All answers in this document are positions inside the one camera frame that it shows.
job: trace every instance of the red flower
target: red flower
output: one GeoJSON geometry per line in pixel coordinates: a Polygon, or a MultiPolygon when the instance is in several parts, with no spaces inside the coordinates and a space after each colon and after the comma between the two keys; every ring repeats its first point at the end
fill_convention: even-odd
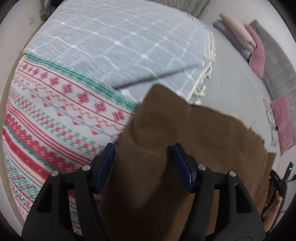
{"type": "Polygon", "coordinates": [[[33,71],[33,75],[38,74],[38,73],[39,73],[39,69],[38,68],[33,71]]]}
{"type": "Polygon", "coordinates": [[[81,102],[81,103],[87,103],[89,101],[89,98],[88,98],[86,92],[84,92],[82,94],[78,94],[77,96],[78,96],[79,102],[81,102]]]}
{"type": "Polygon", "coordinates": [[[47,77],[47,72],[45,72],[45,73],[43,73],[42,75],[41,75],[41,78],[42,79],[44,79],[44,78],[46,78],[47,77]]]}
{"type": "Polygon", "coordinates": [[[122,114],[122,111],[120,111],[120,110],[117,112],[113,112],[112,114],[113,114],[115,121],[121,121],[121,120],[125,119],[124,115],[122,114]]]}
{"type": "Polygon", "coordinates": [[[52,85],[57,85],[59,83],[59,78],[58,77],[51,78],[50,83],[52,85]]]}
{"type": "Polygon", "coordinates": [[[105,107],[105,103],[101,102],[101,103],[95,103],[94,107],[96,109],[97,112],[102,112],[102,111],[106,111],[106,107],[105,107]]]}
{"type": "Polygon", "coordinates": [[[71,84],[63,85],[63,92],[64,93],[72,93],[73,89],[71,84]]]}

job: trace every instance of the brown fabric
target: brown fabric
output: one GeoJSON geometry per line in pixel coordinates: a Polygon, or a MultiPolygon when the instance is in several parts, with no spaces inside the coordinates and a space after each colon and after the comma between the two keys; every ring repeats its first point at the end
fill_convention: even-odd
{"type": "MultiPolygon", "coordinates": [[[[179,239],[194,196],[182,187],[167,155],[176,142],[213,171],[235,170],[262,211],[275,154],[263,148],[261,137],[235,118],[190,106],[156,85],[122,134],[99,207],[112,241],[179,239]]],[[[215,193],[209,233],[217,205],[215,193]]]]}

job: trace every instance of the bed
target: bed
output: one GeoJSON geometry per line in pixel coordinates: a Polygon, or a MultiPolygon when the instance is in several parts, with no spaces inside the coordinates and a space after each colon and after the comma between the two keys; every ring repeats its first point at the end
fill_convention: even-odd
{"type": "MultiPolygon", "coordinates": [[[[131,6],[124,6],[122,1],[111,1],[117,5],[122,4],[118,8],[127,7],[130,16],[136,19],[138,25],[141,25],[137,17],[137,14],[141,13],[141,7],[145,7],[148,13],[153,13],[152,9],[158,8],[157,15],[148,17],[157,17],[160,27],[158,31],[164,31],[166,34],[170,34],[167,29],[169,26],[173,29],[177,26],[174,26],[176,21],[170,22],[168,26],[165,19],[178,16],[187,26],[189,24],[188,29],[183,29],[183,32],[178,34],[188,36],[190,40],[192,37],[201,40],[194,44],[188,43],[189,41],[179,43],[179,46],[184,44],[184,47],[173,49],[174,44],[168,41],[170,38],[164,38],[163,36],[167,35],[162,35],[162,40],[167,41],[166,49],[160,48],[163,52],[155,59],[166,57],[161,62],[165,61],[166,65],[170,64],[172,68],[167,69],[165,74],[161,72],[161,68],[165,66],[160,65],[160,62],[153,66],[143,65],[140,72],[139,66],[128,71],[127,68],[119,71],[121,68],[110,61],[110,56],[91,62],[93,59],[85,58],[84,55],[92,55],[100,48],[105,52],[110,39],[125,38],[126,32],[123,29],[126,29],[125,24],[129,23],[130,19],[119,10],[118,19],[123,19],[120,22],[123,24],[121,29],[116,33],[109,32],[109,39],[96,49],[93,33],[96,33],[96,37],[101,37],[102,34],[98,29],[94,29],[98,25],[90,26],[86,23],[90,20],[96,21],[101,24],[100,27],[106,27],[106,24],[98,19],[97,12],[92,12],[92,8],[86,7],[83,12],[80,11],[77,18],[72,12],[73,9],[79,9],[77,2],[71,0],[61,4],[38,31],[24,51],[25,55],[16,69],[9,91],[8,115],[3,132],[4,157],[11,190],[24,219],[49,173],[54,169],[62,172],[76,170],[88,164],[104,149],[106,143],[116,143],[138,104],[155,83],[165,85],[190,103],[201,103],[222,113],[236,115],[261,135],[269,152],[279,152],[278,148],[274,149],[270,145],[271,132],[262,102],[263,98],[270,101],[266,87],[217,30],[206,27],[192,16],[174,9],[169,8],[166,12],[167,8],[164,10],[164,6],[156,3],[140,5],[136,7],[138,12],[135,12],[131,10],[131,6]],[[78,42],[77,36],[71,38],[75,36],[71,35],[71,32],[75,31],[80,32],[81,39],[78,42]],[[84,31],[91,32],[91,35],[86,35],[84,31]],[[78,52],[77,49],[81,46],[84,49],[78,52]],[[196,53],[194,58],[187,55],[189,50],[196,53]],[[179,55],[168,59],[168,52],[179,55]],[[101,66],[99,72],[96,68],[98,65],[101,66]]],[[[106,16],[114,12],[108,12],[110,3],[89,1],[86,4],[92,6],[98,2],[100,7],[106,6],[106,16]]],[[[112,19],[113,23],[108,27],[113,28],[118,24],[118,19],[112,19]]],[[[138,36],[136,29],[130,30],[129,34],[138,36]]],[[[116,41],[115,45],[125,46],[125,50],[134,53],[135,49],[126,46],[133,41],[135,40],[116,41]]],[[[141,59],[150,58],[148,52],[142,55],[141,59]]],[[[137,62],[138,59],[135,57],[132,61],[137,62]]],[[[279,169],[277,159],[273,168],[279,169]]],[[[79,232],[74,196],[71,195],[69,200],[73,227],[79,232]]]]}

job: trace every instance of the pink cloth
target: pink cloth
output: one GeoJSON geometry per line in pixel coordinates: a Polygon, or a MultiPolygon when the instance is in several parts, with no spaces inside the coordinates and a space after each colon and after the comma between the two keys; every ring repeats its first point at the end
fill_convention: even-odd
{"type": "Polygon", "coordinates": [[[263,43],[255,32],[249,25],[246,23],[244,24],[246,30],[250,33],[251,37],[256,42],[256,48],[254,49],[253,53],[251,54],[251,58],[249,61],[249,66],[252,71],[260,78],[264,78],[264,65],[265,65],[265,50],[263,43]]]}
{"type": "Polygon", "coordinates": [[[286,96],[282,95],[275,101],[271,102],[270,107],[278,127],[279,146],[281,149],[281,155],[283,155],[285,151],[291,148],[294,144],[292,122],[286,96]]]}

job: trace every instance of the pink pillow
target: pink pillow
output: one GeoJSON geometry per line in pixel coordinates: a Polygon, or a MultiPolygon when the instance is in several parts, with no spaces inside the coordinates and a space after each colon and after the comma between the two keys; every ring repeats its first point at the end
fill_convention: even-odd
{"type": "Polygon", "coordinates": [[[278,127],[279,146],[281,149],[281,155],[283,155],[285,151],[291,148],[294,144],[292,122],[286,96],[282,95],[275,101],[271,102],[270,107],[278,127]]]}
{"type": "Polygon", "coordinates": [[[249,25],[246,23],[244,24],[246,30],[250,33],[254,41],[256,42],[256,48],[254,49],[253,53],[251,54],[249,66],[251,70],[260,78],[264,78],[264,65],[265,65],[265,50],[263,43],[255,32],[249,25]]]}
{"type": "Polygon", "coordinates": [[[231,16],[225,15],[223,13],[220,13],[219,16],[222,21],[230,28],[241,45],[246,49],[253,51],[256,47],[256,43],[244,26],[231,16]]]}

